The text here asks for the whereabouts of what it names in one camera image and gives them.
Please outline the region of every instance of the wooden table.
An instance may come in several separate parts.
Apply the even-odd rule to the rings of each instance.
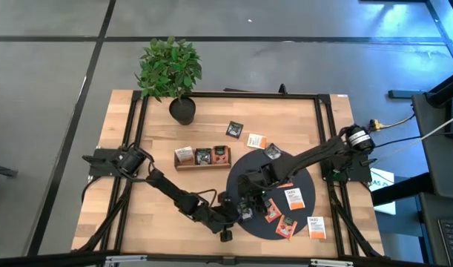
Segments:
[[[125,122],[128,117],[132,90],[112,92],[105,122],[99,138],[102,148],[118,148],[122,143]],[[268,138],[292,155],[319,145],[317,118],[314,102],[304,99],[244,99],[244,98],[194,98],[195,120],[191,125],[179,125],[168,113],[171,99],[162,103],[148,100],[141,148],[156,161],[156,167],[179,188],[186,191],[202,191],[215,188],[224,191],[229,169],[180,171],[173,166],[173,150],[192,146],[209,148],[227,145],[231,148],[233,164],[253,148],[246,146],[249,133]],[[331,95],[334,121],[337,130],[351,125],[353,117],[346,95]],[[130,140],[135,134],[141,102],[138,102]],[[239,139],[226,136],[230,121],[244,124]],[[329,137],[328,122],[324,116],[325,132]],[[146,176],[146,164],[139,177]],[[137,254],[195,254],[271,257],[337,257],[331,209],[322,181],[320,165],[307,168],[315,185],[317,200],[313,216],[325,218],[326,240],[311,240],[308,226],[291,240],[263,240],[235,225],[234,239],[221,243],[218,234],[212,234],[199,222],[191,222],[180,214],[173,201],[146,183],[136,183],[128,209],[128,218],[122,242],[123,253]],[[85,196],[73,248],[84,245],[99,227],[106,215],[113,177],[102,177],[94,183]],[[353,219],[363,236],[373,248],[383,254],[380,233],[374,215],[373,203],[368,190],[358,182],[348,183]],[[113,224],[108,248],[114,244],[117,222]],[[341,223],[345,252],[350,254],[348,233]]]

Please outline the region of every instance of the white cable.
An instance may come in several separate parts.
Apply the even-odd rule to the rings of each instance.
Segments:
[[[401,152],[401,151],[403,151],[403,150],[405,150],[405,149],[408,149],[408,148],[410,148],[411,146],[417,144],[418,142],[422,142],[422,140],[424,140],[425,138],[431,136],[431,135],[434,134],[436,131],[440,130],[440,129],[443,128],[445,125],[449,124],[450,122],[453,122],[453,118],[451,118],[450,120],[444,122],[441,126],[435,128],[433,131],[431,131],[430,133],[426,134],[425,136],[422,136],[422,137],[421,137],[419,140],[417,140],[416,142],[413,142],[413,143],[411,143],[411,144],[405,146],[404,148],[400,148],[400,149],[398,149],[398,150],[396,150],[396,151],[394,151],[394,152],[392,152],[392,153],[390,153],[390,154],[388,154],[388,155],[386,155],[386,156],[382,156],[381,159],[377,160],[377,161],[371,166],[371,168],[373,168],[374,166],[376,166],[377,163],[382,162],[383,159],[389,158],[390,156],[392,156],[392,155],[394,155],[394,154],[396,154],[396,153],[399,153],[399,152]]]

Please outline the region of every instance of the round black platform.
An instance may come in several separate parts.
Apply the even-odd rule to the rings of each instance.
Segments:
[[[290,154],[282,152],[282,156],[292,157]],[[239,159],[236,164],[234,164],[231,172],[228,176],[228,181],[226,184],[226,191],[228,195],[233,200],[234,204],[240,202],[238,189],[237,189],[237,180],[239,175],[244,174],[247,170],[256,170],[260,166],[269,163],[269,159],[265,154],[264,150],[258,149],[251,151]],[[303,169],[297,173],[293,179],[294,186],[287,188],[275,188],[266,193],[265,198],[272,198],[276,203],[282,214],[290,217],[297,221],[297,227],[295,228],[294,234],[300,232],[307,225],[307,217],[312,216],[315,208],[315,187],[310,174],[306,169]],[[305,203],[305,208],[291,211],[288,207],[287,199],[285,198],[285,190],[292,188],[300,188],[300,193],[302,194],[303,201]],[[272,222],[265,220],[265,214],[258,214],[254,212],[254,218],[251,220],[246,220],[245,222],[240,223],[239,225],[244,228],[249,234],[252,234],[256,237],[260,237],[267,240],[281,240],[284,237],[276,234],[276,227],[279,223],[279,218],[276,218]]]

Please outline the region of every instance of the green leaves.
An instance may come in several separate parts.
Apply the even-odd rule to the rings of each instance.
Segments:
[[[152,39],[150,47],[144,47],[140,57],[141,73],[134,74],[137,85],[143,88],[142,97],[152,96],[158,101],[162,97],[180,97],[191,93],[196,79],[202,78],[202,66],[193,44],[186,40],[175,41]]]

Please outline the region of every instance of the black desk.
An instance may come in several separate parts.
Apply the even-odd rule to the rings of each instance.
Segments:
[[[453,199],[421,193],[419,194],[419,201],[422,210],[422,223],[425,223],[425,232],[429,236],[428,242],[432,261],[435,264],[447,266],[449,261],[440,235],[438,220],[453,220]]]
[[[445,108],[433,108],[422,94],[412,96],[419,132],[422,136],[446,121]],[[373,192],[374,205],[382,205],[421,192],[453,197],[453,139],[430,136],[423,141],[429,172]]]

